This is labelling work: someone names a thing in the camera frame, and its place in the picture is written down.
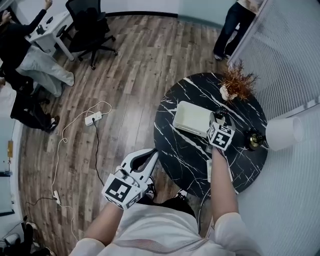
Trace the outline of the person's left shoe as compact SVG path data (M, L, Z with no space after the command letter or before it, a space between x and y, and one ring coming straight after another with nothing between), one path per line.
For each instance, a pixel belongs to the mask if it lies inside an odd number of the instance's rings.
M153 200L156 196L156 189L155 189L155 181L152 176L150 176L147 181L147 190L145 195L148 196L151 200Z

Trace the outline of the black bag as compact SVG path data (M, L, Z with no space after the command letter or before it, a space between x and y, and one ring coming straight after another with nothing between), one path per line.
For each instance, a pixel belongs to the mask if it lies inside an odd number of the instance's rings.
M34 231L38 231L38 226L33 222L26 222L23 225L24 241L7 246L2 251L0 249L0 256L57 256L48 247L38 247L32 252L32 246L35 245Z

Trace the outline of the black office chair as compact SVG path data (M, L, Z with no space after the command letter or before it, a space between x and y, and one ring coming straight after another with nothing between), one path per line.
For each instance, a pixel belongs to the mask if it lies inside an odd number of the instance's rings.
M107 23L106 13L101 11L101 0L68 0L65 4L70 13L76 33L73 37L69 35L66 26L63 26L57 33L56 37L64 36L70 40L69 51L71 53L81 54L78 56L79 61L83 61L83 56L91 53L90 67L96 69L95 55L98 50L113 52L115 56L118 52L104 43L116 38L113 35L106 37L110 32Z

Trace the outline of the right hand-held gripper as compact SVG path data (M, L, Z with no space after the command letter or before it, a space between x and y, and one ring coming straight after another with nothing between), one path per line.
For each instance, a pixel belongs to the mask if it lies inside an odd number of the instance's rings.
M224 124L225 126L213 122L207 132L209 143L222 151L229 147L236 131L236 125L232 117L226 116Z

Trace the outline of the white storage box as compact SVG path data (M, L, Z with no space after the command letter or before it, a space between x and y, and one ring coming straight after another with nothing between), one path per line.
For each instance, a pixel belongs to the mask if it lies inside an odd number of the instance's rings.
M180 101L172 125L176 129L206 138L211 122L225 125L226 119L214 117L214 112L206 108L187 101Z

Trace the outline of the orange dried plant in vase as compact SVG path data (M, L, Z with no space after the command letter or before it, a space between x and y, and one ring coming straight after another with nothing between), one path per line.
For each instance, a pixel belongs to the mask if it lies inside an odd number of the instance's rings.
M219 81L219 92L224 101L230 102L235 98L242 101L248 100L254 95L254 86L259 79L255 73L245 73L244 63L240 59L237 63L228 67Z

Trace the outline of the person's white shirt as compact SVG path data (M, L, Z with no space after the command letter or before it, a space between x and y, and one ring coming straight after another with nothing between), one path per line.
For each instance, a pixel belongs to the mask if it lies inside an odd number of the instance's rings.
M196 219L161 206L134 204L124 211L113 241L81 239L70 256L261 256L238 213L222 215L214 238L202 238Z

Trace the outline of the white desk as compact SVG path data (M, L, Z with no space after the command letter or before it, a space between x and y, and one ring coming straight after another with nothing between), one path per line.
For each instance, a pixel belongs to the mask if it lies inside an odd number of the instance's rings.
M70 61L73 61L75 58L73 54L68 50L67 46L63 43L60 37L57 37L59 30L66 26L65 28L68 29L73 20L68 11L61 12L55 16L53 16L52 22L46 24L45 21L41 22L44 29L43 34L38 34L34 31L30 37L27 37L27 40L37 45L40 49L42 49L45 53L53 56L56 52L55 45L57 44L60 49L64 52L64 54L68 57Z

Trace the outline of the black remote control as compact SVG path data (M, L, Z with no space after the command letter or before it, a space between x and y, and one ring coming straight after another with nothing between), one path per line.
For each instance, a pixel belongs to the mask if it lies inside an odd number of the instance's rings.
M222 120L227 114L228 110L221 106L215 111L214 116L216 120Z

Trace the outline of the person's black shorts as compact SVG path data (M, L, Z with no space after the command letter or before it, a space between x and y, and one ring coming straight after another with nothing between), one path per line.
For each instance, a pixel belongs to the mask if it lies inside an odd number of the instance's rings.
M165 207L165 208L173 209L176 211L184 212L186 214L193 216L194 218L196 217L195 212L189 206L189 204L187 203L187 200L181 199L179 197L170 198L163 203L155 203L152 199L150 199L148 196L145 195L137 202L137 204Z

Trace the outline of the large white power strip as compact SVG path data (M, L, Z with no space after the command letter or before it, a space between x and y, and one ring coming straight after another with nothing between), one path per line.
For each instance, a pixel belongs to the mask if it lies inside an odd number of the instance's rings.
M95 113L93 113L93 114L91 114L91 115L89 115L89 116L87 116L86 118L85 118L85 125L86 126L91 126L91 125L93 125L95 122L97 122L97 121L99 121L99 120L101 120L102 119L102 113L100 112L100 111L98 111L98 112L95 112Z

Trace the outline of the person's right forearm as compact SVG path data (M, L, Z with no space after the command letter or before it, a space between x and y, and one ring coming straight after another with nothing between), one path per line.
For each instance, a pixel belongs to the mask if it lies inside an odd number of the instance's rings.
M213 223L225 214L238 213L238 201L225 157L212 148L210 197Z

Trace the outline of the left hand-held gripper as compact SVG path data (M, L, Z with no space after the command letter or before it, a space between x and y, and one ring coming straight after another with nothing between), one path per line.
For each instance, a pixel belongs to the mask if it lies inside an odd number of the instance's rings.
M108 176L102 195L117 207L128 210L146 193L147 180L158 161L159 153L155 148L140 149L129 153Z

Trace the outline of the white shade table lamp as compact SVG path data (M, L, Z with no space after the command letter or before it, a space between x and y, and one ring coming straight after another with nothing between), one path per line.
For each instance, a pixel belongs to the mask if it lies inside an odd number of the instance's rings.
M262 134L255 128L249 129L245 134L244 145L247 149L255 151L262 147L264 142L272 151L289 148L303 140L303 126L298 117L272 119Z

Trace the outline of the round black marble table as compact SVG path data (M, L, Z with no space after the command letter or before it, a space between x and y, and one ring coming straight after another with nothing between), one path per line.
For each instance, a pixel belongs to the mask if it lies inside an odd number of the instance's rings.
M154 122L154 143L159 161L169 177L189 194L202 198L210 189L207 174L208 140L173 125L178 104L185 101L215 112L227 110L226 122L233 122L234 137L225 151L230 176L236 193L247 189L259 176L266 162L266 142L255 151L245 146L245 133L254 128L264 134L267 119L254 96L247 100L223 100L220 93L222 75L198 73L185 77L173 85L161 100Z

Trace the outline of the person's left forearm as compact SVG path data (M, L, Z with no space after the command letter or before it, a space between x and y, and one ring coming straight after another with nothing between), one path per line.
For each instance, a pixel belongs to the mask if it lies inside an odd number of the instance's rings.
M116 235L123 213L123 209L112 203L107 203L90 224L84 237L100 241L108 246Z

